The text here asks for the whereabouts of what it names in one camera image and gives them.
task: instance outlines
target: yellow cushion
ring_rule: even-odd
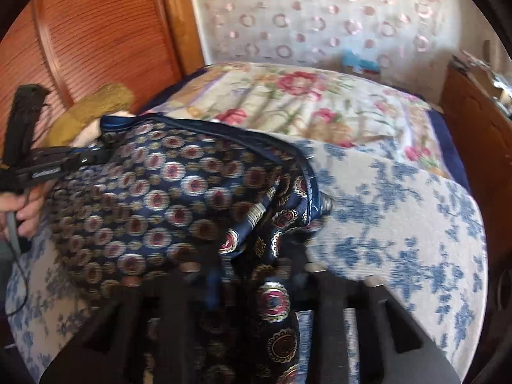
[[[52,125],[41,147],[67,146],[95,119],[117,111],[127,111],[134,94],[123,84],[106,84],[83,97]]]

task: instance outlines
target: wooden headboard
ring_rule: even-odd
[[[106,83],[125,84],[137,110],[202,66],[200,50],[190,0],[32,0],[0,43],[0,151],[18,85],[51,90],[37,138]]]

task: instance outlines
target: slatted wooden panel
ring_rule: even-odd
[[[39,50],[30,5],[21,12],[0,42],[0,65],[3,68],[0,79],[0,156],[2,156],[7,119],[18,85],[38,83],[51,91],[47,97],[47,103],[50,106],[43,110],[34,134],[35,139],[39,138],[41,133],[64,111]]]
[[[141,106],[181,76],[155,0],[39,0],[60,73],[76,101],[121,82]]]

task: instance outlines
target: brown wooden dresser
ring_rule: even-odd
[[[441,106],[482,212],[492,275],[512,260],[512,122],[453,66]]]

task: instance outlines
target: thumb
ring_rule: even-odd
[[[0,193],[0,212],[19,211],[25,205],[25,197],[11,192]]]

